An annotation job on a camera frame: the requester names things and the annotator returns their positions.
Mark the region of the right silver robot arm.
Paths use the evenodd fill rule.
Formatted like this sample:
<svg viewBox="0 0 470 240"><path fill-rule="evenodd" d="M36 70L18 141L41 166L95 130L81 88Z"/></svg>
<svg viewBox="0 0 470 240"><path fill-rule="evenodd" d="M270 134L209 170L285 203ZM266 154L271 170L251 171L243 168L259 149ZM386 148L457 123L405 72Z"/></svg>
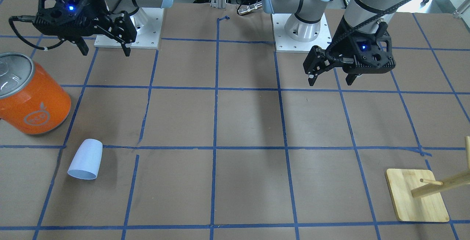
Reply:
<svg viewBox="0 0 470 240"><path fill-rule="evenodd" d="M163 12L174 0L39 0L32 24L47 36L75 44L82 55L85 37L96 36L98 47L157 49Z"/></svg>

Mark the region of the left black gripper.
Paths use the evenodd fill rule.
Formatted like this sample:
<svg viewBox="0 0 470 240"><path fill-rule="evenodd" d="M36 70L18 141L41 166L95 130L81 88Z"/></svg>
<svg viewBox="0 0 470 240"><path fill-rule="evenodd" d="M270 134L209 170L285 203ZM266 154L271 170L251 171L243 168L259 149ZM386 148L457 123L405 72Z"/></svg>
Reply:
<svg viewBox="0 0 470 240"><path fill-rule="evenodd" d="M391 37L386 27L379 27L374 34L354 31L352 34L337 42L337 39L349 28L338 27L329 51L313 46L303 62L308 83L314 86L318 76L332 68L341 67L346 76L346 84L351 86L357 77L363 73L387 73L395 68L392 55Z"/></svg>

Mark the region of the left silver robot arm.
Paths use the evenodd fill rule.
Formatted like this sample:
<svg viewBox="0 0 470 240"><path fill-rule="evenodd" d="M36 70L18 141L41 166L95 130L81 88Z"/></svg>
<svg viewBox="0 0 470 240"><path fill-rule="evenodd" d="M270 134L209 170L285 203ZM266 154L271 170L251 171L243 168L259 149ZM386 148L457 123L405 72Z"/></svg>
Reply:
<svg viewBox="0 0 470 240"><path fill-rule="evenodd" d="M261 0L266 13L287 13L285 31L301 42L314 41L330 0ZM303 62L310 86L334 68L347 73L350 86L363 74L388 73L396 66L388 23L408 0L351 0L326 49L312 46Z"/></svg>

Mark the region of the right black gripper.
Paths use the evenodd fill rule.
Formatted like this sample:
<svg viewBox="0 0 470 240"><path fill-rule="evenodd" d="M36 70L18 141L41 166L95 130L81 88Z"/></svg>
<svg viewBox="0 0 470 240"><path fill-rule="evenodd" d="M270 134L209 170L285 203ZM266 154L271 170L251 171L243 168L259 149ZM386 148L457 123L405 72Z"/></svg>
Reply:
<svg viewBox="0 0 470 240"><path fill-rule="evenodd" d="M84 37L107 36L121 45L126 57L131 53L127 45L137 37L129 13L111 14L105 0L39 0L32 24L42 34L75 44L83 56L89 52Z"/></svg>

